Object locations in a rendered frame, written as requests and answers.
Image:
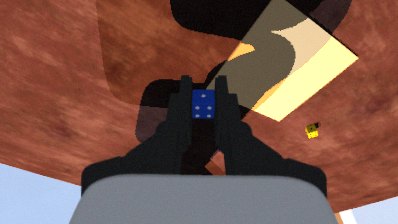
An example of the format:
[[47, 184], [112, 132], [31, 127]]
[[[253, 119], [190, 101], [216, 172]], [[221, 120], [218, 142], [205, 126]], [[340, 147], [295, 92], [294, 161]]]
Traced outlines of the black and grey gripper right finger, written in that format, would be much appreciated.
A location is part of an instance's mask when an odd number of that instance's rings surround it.
[[224, 154], [226, 175], [297, 178], [313, 184], [327, 198], [324, 171], [313, 165], [283, 158], [256, 138], [251, 127], [241, 121], [237, 94], [229, 94], [226, 75], [215, 77], [214, 96], [215, 146]]

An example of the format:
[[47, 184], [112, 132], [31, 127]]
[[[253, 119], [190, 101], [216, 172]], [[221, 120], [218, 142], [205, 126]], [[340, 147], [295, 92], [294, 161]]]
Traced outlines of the blue die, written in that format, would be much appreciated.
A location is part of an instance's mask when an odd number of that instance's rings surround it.
[[215, 110], [214, 90], [194, 89], [192, 95], [193, 118], [213, 119]]

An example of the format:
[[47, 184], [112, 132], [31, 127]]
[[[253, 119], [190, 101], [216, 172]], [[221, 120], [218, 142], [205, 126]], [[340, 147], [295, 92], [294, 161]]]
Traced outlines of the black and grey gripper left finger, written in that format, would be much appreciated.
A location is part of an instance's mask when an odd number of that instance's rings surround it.
[[179, 93], [171, 93], [166, 120], [155, 134], [130, 150], [88, 165], [81, 175], [81, 197], [89, 185], [121, 174], [180, 175], [182, 154], [192, 139], [192, 77], [181, 75]]

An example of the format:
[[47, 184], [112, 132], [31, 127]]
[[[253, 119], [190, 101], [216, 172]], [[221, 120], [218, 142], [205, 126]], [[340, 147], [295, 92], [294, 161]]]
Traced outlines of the yellow die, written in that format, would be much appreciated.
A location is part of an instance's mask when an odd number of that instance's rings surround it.
[[315, 125], [307, 126], [307, 127], [305, 127], [305, 129], [306, 129], [306, 132], [307, 132], [307, 135], [309, 138], [318, 136], [318, 131], [317, 131]]

